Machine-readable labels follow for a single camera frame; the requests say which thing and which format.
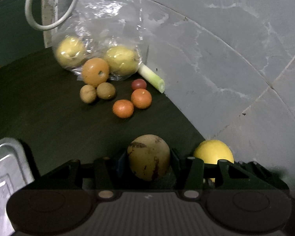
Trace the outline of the large yellow citrus fruit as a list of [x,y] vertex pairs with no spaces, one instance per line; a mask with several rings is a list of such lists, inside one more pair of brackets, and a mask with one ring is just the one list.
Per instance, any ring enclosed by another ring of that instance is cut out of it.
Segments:
[[193,152],[193,156],[202,159],[205,164],[216,165],[220,159],[234,164],[234,157],[230,148],[220,140],[205,140]]

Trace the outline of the round tan spotted fruit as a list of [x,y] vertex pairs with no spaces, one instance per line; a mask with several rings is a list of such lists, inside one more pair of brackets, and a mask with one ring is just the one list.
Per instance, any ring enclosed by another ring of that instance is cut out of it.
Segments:
[[127,153],[136,177],[156,180],[167,173],[171,153],[161,137],[152,134],[137,137],[128,146]]

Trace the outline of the small orange mandarin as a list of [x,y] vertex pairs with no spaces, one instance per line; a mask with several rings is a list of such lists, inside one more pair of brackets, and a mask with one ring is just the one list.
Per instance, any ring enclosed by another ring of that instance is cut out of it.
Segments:
[[138,88],[132,92],[131,101],[136,108],[146,109],[152,103],[152,95],[148,90]]
[[117,100],[113,104],[112,111],[119,118],[129,118],[133,115],[134,105],[129,100]]

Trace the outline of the small brown kiwi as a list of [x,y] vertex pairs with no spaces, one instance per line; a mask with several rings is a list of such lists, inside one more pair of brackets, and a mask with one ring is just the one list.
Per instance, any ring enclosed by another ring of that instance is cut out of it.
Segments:
[[115,87],[111,83],[101,83],[96,89],[97,96],[104,100],[109,100],[113,98],[116,94]]
[[92,103],[97,97],[96,89],[91,85],[84,85],[80,89],[80,98],[84,103]]

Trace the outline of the small red plum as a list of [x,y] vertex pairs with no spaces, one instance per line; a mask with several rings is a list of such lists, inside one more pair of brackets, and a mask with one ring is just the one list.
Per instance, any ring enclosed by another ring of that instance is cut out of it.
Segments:
[[136,90],[136,89],[146,89],[147,88],[147,83],[143,79],[136,79],[136,80],[134,80],[132,82],[131,88],[132,88],[133,91]]

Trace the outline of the large orange persimmon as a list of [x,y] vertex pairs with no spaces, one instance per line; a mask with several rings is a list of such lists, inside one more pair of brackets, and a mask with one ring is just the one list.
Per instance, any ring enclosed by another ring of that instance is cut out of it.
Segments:
[[87,60],[82,66],[82,79],[84,83],[93,87],[107,81],[109,77],[109,65],[101,58],[92,58]]

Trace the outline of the metal baking tray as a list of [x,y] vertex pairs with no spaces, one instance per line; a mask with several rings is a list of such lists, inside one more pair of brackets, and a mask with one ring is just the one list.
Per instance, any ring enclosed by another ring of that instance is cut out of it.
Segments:
[[0,140],[0,235],[11,235],[14,229],[6,212],[9,198],[34,181],[24,148],[14,138]]

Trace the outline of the green leek stalk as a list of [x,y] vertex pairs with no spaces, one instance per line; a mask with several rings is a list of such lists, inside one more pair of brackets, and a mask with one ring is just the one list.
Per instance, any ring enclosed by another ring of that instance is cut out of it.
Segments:
[[138,69],[138,73],[148,81],[154,88],[156,88],[160,93],[164,93],[165,91],[165,82],[159,77],[155,72],[153,72],[148,66],[145,64],[141,64]]

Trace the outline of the yellow apple in bag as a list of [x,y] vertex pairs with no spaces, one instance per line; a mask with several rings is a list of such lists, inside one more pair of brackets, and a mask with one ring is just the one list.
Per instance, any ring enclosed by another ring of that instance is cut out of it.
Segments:
[[76,36],[66,36],[56,49],[56,60],[64,68],[78,66],[85,58],[86,48]]
[[108,63],[111,74],[123,77],[137,71],[139,55],[135,50],[119,45],[108,49],[104,60]]

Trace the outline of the clear plastic bag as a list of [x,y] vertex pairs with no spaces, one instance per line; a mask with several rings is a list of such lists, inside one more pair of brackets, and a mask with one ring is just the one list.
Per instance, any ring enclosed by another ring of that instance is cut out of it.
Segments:
[[[143,26],[143,12],[139,0],[54,1],[60,3],[60,6],[55,9],[53,22],[60,20],[67,11],[70,12],[69,16],[52,30],[54,55],[59,43],[66,36],[78,37],[86,48],[84,60],[76,67],[65,69],[81,75],[82,66],[87,60],[104,60],[108,49],[120,45],[138,53],[138,71],[148,51],[148,37]],[[121,77],[109,73],[112,80],[124,80],[130,76]]]

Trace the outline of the dark green box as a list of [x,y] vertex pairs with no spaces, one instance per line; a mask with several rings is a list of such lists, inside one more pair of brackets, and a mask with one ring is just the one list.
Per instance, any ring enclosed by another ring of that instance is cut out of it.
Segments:
[[0,66],[43,49],[43,33],[25,18],[25,0],[0,0]]

